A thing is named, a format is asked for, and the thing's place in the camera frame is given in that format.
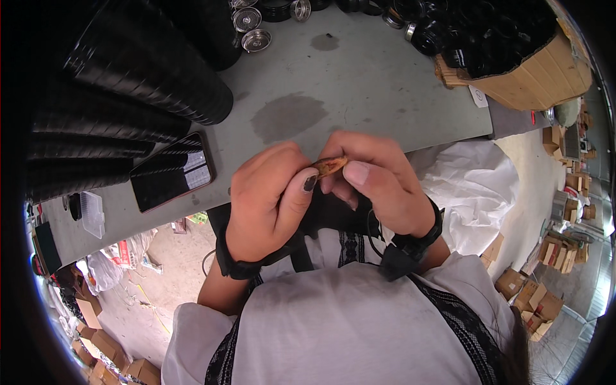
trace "white shirt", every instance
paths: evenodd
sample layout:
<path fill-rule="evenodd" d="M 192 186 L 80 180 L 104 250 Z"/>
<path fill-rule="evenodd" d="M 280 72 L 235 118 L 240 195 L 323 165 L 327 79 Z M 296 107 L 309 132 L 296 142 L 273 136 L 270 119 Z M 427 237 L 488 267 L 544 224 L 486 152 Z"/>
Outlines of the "white shirt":
<path fill-rule="evenodd" d="M 380 258 L 364 237 L 365 260 Z M 384 244 L 373 238 L 380 251 Z M 244 306 L 234 384 L 479 384 L 460 340 L 407 277 L 387 282 L 377 267 L 338 268 L 338 231 L 306 237 L 314 271 L 295 273 L 286 257 L 264 267 Z M 501 350 L 514 317 L 477 256 L 451 254 L 420 279 L 464 301 Z M 180 305 L 162 367 L 163 384 L 203 384 L 209 362 L 236 317 Z"/>

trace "small food item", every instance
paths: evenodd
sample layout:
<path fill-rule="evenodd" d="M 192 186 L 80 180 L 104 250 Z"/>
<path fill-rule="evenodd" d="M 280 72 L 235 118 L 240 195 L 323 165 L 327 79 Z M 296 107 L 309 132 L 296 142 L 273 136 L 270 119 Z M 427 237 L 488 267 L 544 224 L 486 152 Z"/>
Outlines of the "small food item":
<path fill-rule="evenodd" d="M 318 178 L 332 175 L 334 172 L 343 168 L 349 159 L 346 156 L 336 156 L 335 158 L 323 158 L 312 163 L 310 167 L 314 167 L 318 170 Z"/>

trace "gray table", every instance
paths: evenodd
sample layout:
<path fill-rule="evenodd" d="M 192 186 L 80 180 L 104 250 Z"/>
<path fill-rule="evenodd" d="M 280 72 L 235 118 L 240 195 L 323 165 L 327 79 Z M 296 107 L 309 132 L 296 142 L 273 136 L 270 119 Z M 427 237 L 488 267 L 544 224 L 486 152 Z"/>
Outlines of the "gray table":
<path fill-rule="evenodd" d="M 229 117 L 205 130 L 216 180 L 141 214 L 130 183 L 101 188 L 106 234 L 85 232 L 62 208 L 43 204 L 63 264 L 183 216 L 229 202 L 233 172 L 270 144 L 292 139 L 316 160 L 336 129 L 389 136 L 405 152 L 492 132 L 488 108 L 466 87 L 448 90 L 434 64 L 380 17 L 331 6 L 306 23 L 263 23 L 273 35 L 262 52 L 244 54 L 222 79 L 235 95 Z"/>

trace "black cable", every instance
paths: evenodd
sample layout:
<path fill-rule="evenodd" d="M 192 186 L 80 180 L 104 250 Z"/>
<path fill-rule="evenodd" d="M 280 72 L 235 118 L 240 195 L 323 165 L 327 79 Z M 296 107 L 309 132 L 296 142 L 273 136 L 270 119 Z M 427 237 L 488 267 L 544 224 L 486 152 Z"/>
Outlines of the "black cable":
<path fill-rule="evenodd" d="M 370 214 L 372 212 L 374 212 L 374 209 L 370 209 L 370 211 L 368 212 L 368 217 L 366 218 L 366 227 L 368 227 L 368 241 L 370 242 L 370 246 L 372 246 L 372 250 L 375 251 L 376 255 L 383 258 L 383 254 L 381 254 L 381 252 L 376 249 L 374 242 L 372 242 L 372 236 L 370 235 Z"/>
<path fill-rule="evenodd" d="M 203 266 L 203 264 L 205 263 L 205 260 L 212 255 L 212 253 L 215 253 L 216 249 L 213 249 L 212 251 L 210 251 L 208 254 L 206 254 L 205 257 L 203 257 L 203 260 L 201 261 L 201 271 L 203 271 L 203 274 L 205 274 L 205 277 L 208 277 L 208 273 L 205 272 L 205 267 Z"/>

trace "smartphone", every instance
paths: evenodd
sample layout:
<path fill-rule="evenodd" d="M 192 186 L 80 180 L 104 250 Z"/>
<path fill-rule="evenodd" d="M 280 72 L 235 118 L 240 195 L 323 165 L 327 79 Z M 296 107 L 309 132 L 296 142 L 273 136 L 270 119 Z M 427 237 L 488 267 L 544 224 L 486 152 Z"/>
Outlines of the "smartphone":
<path fill-rule="evenodd" d="M 146 213 L 210 184 L 215 176 L 207 139 L 196 132 L 132 169 L 131 184 L 139 211 Z"/>

